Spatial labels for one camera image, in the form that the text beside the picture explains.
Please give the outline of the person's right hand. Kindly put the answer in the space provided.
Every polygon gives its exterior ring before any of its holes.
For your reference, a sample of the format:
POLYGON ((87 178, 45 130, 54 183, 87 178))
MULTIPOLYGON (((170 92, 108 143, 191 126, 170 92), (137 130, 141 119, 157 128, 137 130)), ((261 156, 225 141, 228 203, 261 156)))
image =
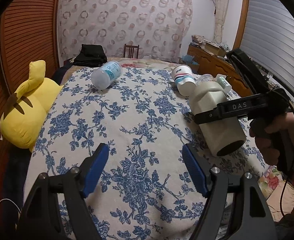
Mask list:
POLYGON ((268 165, 279 166, 294 161, 294 113, 277 116, 272 121, 253 120, 249 134, 268 165))

